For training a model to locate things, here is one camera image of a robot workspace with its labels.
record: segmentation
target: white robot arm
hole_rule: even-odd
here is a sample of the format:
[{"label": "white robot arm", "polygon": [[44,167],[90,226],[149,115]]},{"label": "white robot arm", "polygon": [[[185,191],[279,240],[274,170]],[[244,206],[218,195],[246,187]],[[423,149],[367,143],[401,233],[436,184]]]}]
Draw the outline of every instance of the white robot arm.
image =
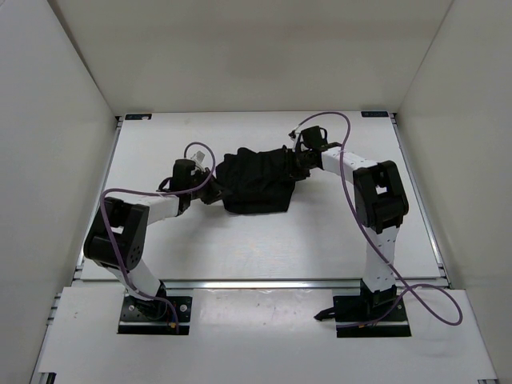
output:
[{"label": "white robot arm", "polygon": [[[327,132],[319,126],[293,131],[296,167],[320,168],[340,175],[341,144],[328,143]],[[343,154],[342,169],[346,181],[354,185],[354,203],[358,220],[388,263],[366,245],[366,268],[362,277],[361,296],[368,311],[396,299],[396,285],[389,265],[394,262],[394,248],[403,216],[409,210],[406,193],[394,162],[375,162],[356,154]]]},{"label": "white robot arm", "polygon": [[[133,203],[118,198],[105,198],[106,216],[131,284],[122,273],[100,210],[84,242],[86,258],[111,272],[128,290],[134,307],[148,318],[155,318],[162,312],[162,302],[150,297],[166,298],[166,288],[142,260],[146,228],[155,222],[179,216],[192,200],[199,198],[205,204],[211,204],[224,196],[224,189],[214,177],[209,176],[210,171],[202,166],[203,159],[204,154],[197,152],[192,158],[177,160],[173,176],[165,179],[158,188],[162,196],[143,197]],[[173,191],[184,190],[194,192],[170,195]]]}]

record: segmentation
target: black cloth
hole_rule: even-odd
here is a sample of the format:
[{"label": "black cloth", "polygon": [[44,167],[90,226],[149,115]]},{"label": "black cloth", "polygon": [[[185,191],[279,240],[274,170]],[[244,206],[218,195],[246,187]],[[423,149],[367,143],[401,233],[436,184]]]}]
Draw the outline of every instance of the black cloth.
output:
[{"label": "black cloth", "polygon": [[225,154],[217,168],[217,181],[231,194],[222,201],[234,214],[286,212],[295,181],[286,166],[286,150],[255,153],[239,148],[237,154]]}]

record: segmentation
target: purple cable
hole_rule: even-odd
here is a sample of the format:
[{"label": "purple cable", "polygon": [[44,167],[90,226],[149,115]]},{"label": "purple cable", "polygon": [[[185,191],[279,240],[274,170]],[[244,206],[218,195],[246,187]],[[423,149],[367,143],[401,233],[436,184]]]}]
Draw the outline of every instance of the purple cable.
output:
[{"label": "purple cable", "polygon": [[176,309],[174,308],[172,303],[169,300],[167,300],[166,298],[159,298],[158,296],[151,296],[150,294],[145,294],[144,292],[141,292],[140,290],[137,289],[137,287],[130,280],[130,276],[128,275],[128,271],[126,270],[125,263],[122,260],[121,251],[119,250],[118,244],[115,241],[114,232],[112,231],[112,228],[110,228],[110,221],[106,215],[105,197],[108,194],[111,194],[113,192],[120,192],[120,193],[124,193],[124,194],[136,194],[138,196],[149,196],[149,197],[179,196],[180,194],[191,194],[192,192],[195,192],[196,190],[200,190],[208,183],[208,181],[214,175],[215,155],[214,155],[214,152],[211,150],[211,148],[209,148],[206,144],[203,144],[202,142],[192,142],[188,146],[186,146],[185,156],[186,156],[186,152],[188,151],[188,149],[191,146],[195,146],[195,145],[202,146],[203,148],[208,150],[208,152],[210,152],[210,155],[212,158],[212,171],[208,174],[208,176],[206,176],[205,181],[202,182],[201,184],[199,184],[198,186],[196,186],[194,188],[190,188],[188,190],[179,190],[176,192],[168,192],[168,193],[141,192],[138,190],[125,190],[123,188],[109,188],[108,190],[103,191],[103,193],[100,195],[100,199],[99,199],[99,209],[102,212],[102,218],[103,218],[103,222],[105,223],[106,233],[108,234],[109,240],[112,243],[112,247],[114,248],[115,257],[118,260],[119,269],[121,270],[122,276],[124,277],[126,284],[128,285],[129,288],[131,288],[133,291],[135,291],[137,294],[141,295],[142,297],[147,298],[149,300],[157,300],[159,302],[163,302],[164,304],[166,304],[172,311],[173,316],[175,318],[177,334],[179,334],[178,315],[176,314]]},{"label": "purple cable", "polygon": [[[343,172],[343,155],[345,153],[345,144],[346,142],[348,141],[349,139],[349,136],[350,136],[350,120],[349,118],[341,113],[341,112],[337,112],[337,111],[327,111],[327,112],[320,112],[318,114],[313,114],[311,116],[309,116],[308,118],[306,118],[305,120],[303,120],[298,126],[297,128],[299,128],[302,124],[304,124],[305,122],[308,122],[309,120],[311,120],[312,118],[316,118],[317,116],[322,116],[324,114],[336,114],[338,116],[341,116],[342,118],[344,118],[346,120],[346,124],[347,124],[347,128],[346,128],[346,135],[345,135],[345,138],[343,139],[343,142],[342,142],[342,152],[341,152],[341,155],[340,155],[340,159],[339,159],[339,169],[340,169],[340,174],[342,176],[342,186],[343,186],[343,192],[345,193],[345,197],[346,197],[346,200],[349,204],[349,208],[350,208],[350,211],[352,212],[352,215],[354,216],[355,218],[355,221],[356,223],[358,224],[358,228],[360,229],[360,231],[362,232],[362,235],[365,237],[365,239],[368,241],[368,243],[370,244],[370,246],[374,249],[375,253],[380,257],[380,259],[389,267],[391,268],[391,270],[393,271],[393,273],[396,275],[396,277],[398,278],[398,280],[400,282],[402,282],[402,284],[404,285],[405,289],[403,290],[403,292],[400,293],[400,295],[396,298],[396,300],[394,301],[393,305],[391,306],[391,308],[388,309],[387,312],[384,313],[383,316],[381,316],[380,318],[377,318],[375,320],[370,320],[368,322],[356,322],[356,323],[353,323],[353,324],[346,324],[346,325],[342,325],[342,326],[339,326],[341,328],[351,328],[351,327],[355,327],[355,326],[368,326],[368,325],[375,325],[377,324],[378,322],[380,322],[382,319],[384,319],[388,314],[390,314],[390,312],[398,305],[398,303],[400,302],[400,299],[404,296],[404,294],[406,294],[407,292],[411,292],[413,294],[413,296],[416,297],[416,299],[420,302],[420,304],[422,304],[422,306],[425,307],[426,310],[428,310],[430,312],[430,314],[432,314],[432,316],[434,316],[437,320],[439,320],[440,322],[443,322],[444,324],[447,324],[448,326],[458,326],[462,323],[462,319],[463,319],[463,315],[462,315],[462,309],[460,307],[460,305],[457,303],[457,301],[455,301],[455,299],[453,298],[453,296],[451,296],[448,292],[446,292],[444,289],[442,288],[439,288],[438,286],[433,286],[432,284],[425,284],[425,283],[420,283],[420,284],[414,284],[412,286],[410,286],[407,281],[404,279],[403,276],[400,275],[400,273],[397,271],[397,269],[389,262],[389,260],[386,258],[386,256],[384,256],[384,254],[382,254],[382,252],[380,251],[380,249],[375,245],[374,242],[372,242],[370,236],[368,235],[368,233],[366,232],[364,226],[362,225],[361,221],[359,220],[358,218],[358,214],[356,213],[356,210],[354,208],[354,204],[352,203],[352,201],[350,200],[350,196],[349,196],[349,190],[346,186],[346,178],[345,178],[345,173]],[[455,308],[457,309],[457,312],[458,312],[458,320],[456,322],[450,322],[444,318],[442,318],[441,316],[439,316],[438,314],[436,314],[434,312],[434,310],[432,310],[432,308],[429,307],[429,305],[422,299],[419,297],[419,295],[414,291],[416,288],[432,288],[432,289],[435,289],[435,290],[438,290],[440,292],[442,292],[445,296],[447,296],[451,301],[452,303],[455,305]]]}]

